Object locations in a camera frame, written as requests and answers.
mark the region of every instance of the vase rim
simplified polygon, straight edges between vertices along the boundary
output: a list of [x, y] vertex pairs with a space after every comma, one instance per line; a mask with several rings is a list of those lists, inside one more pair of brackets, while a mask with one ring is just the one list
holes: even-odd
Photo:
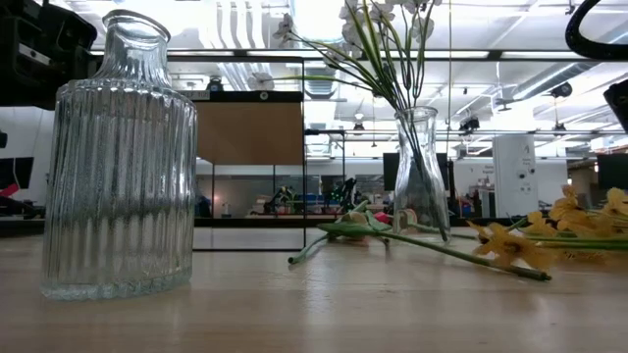
[[142, 15], [135, 11], [125, 10], [125, 9], [116, 9], [110, 11], [105, 17], [102, 18], [102, 23], [106, 28], [109, 27], [109, 23], [112, 20], [127, 20], [127, 21], [135, 21], [143, 25], [147, 25], [151, 27], [153, 30], [157, 32], [158, 35], [162, 35], [166, 42], [170, 41], [171, 35], [167, 28], [165, 28], [162, 24], [157, 21], [151, 19], [148, 16]]

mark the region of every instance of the fluorescent light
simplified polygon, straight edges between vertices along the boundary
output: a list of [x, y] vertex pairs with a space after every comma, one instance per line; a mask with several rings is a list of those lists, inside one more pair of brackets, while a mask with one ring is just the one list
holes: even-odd
[[583, 59], [582, 56], [570, 51], [505, 51], [502, 59]]

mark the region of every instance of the clear glass bottle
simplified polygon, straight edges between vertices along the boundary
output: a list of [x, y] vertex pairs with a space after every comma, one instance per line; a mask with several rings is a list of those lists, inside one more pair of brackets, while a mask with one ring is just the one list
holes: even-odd
[[436, 115], [430, 107], [395, 114], [399, 133], [399, 169], [394, 186], [395, 232], [449, 242], [445, 185], [436, 158]]
[[41, 290], [129, 297], [191, 275], [196, 108], [171, 88], [170, 34], [115, 10], [94, 77], [57, 92]]

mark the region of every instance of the wooden table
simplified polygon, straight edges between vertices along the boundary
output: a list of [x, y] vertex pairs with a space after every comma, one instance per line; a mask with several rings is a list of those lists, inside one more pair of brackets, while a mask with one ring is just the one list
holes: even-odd
[[[454, 240], [457, 247], [471, 247]], [[536, 282], [414, 246], [195, 253], [190, 285], [55, 302], [41, 238], [0, 239], [0, 352], [625, 352], [628, 277], [591, 267]]]

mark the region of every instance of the green leaf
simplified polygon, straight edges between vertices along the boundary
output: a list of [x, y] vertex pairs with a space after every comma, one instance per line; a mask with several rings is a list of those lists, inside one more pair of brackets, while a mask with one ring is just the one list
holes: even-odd
[[378, 221], [371, 211], [366, 211], [364, 213], [366, 215], [366, 219], [369, 221], [369, 226], [371, 226], [376, 231], [388, 231], [393, 229], [391, 225], [387, 225]]
[[349, 222], [340, 222], [333, 224], [321, 224], [317, 225], [318, 229], [324, 230], [328, 233], [333, 233], [336, 235], [342, 235], [353, 238], [361, 238], [365, 235], [376, 235], [377, 232], [374, 231], [368, 225], [362, 225], [357, 223], [349, 223]]

